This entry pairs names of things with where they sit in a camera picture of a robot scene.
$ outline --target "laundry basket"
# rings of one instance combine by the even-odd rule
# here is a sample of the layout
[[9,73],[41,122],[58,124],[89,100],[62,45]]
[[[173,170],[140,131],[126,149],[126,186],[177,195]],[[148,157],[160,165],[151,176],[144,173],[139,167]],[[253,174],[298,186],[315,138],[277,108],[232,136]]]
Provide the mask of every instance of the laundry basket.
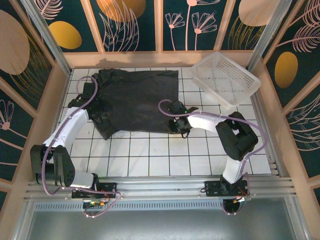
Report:
[[238,106],[254,94],[261,81],[216,51],[190,68],[193,80],[225,109]]

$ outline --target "black cloth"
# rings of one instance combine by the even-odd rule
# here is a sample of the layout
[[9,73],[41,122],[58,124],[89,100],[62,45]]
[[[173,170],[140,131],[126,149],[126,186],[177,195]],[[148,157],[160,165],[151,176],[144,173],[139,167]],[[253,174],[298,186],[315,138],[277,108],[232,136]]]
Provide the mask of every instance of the black cloth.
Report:
[[178,71],[102,69],[92,76],[98,82],[99,99],[109,107],[92,119],[105,140],[120,130],[169,132],[172,117],[162,114],[158,103],[178,100]]

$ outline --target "white tile floor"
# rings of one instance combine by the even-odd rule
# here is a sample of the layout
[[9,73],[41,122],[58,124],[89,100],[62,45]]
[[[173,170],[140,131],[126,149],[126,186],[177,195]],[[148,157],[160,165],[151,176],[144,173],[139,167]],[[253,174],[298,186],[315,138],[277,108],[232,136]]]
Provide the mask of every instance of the white tile floor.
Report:
[[[131,72],[178,70],[179,100],[186,106],[195,106],[203,111],[223,115],[239,111],[247,120],[257,124],[250,99],[238,108],[225,110],[193,83],[188,67],[121,69]],[[61,116],[66,114],[70,100],[77,96],[76,80],[98,70],[99,68],[92,68],[73,71]],[[83,84],[84,82],[79,84],[80,92]],[[259,136],[256,146],[259,148],[262,139],[259,131],[255,132]],[[182,139],[180,135],[119,131],[105,141],[91,120],[76,137],[70,156],[77,170],[96,173],[100,177],[221,175],[227,160],[217,133],[193,128],[189,137]],[[261,151],[251,157],[244,170],[249,174],[270,175],[266,152]]]

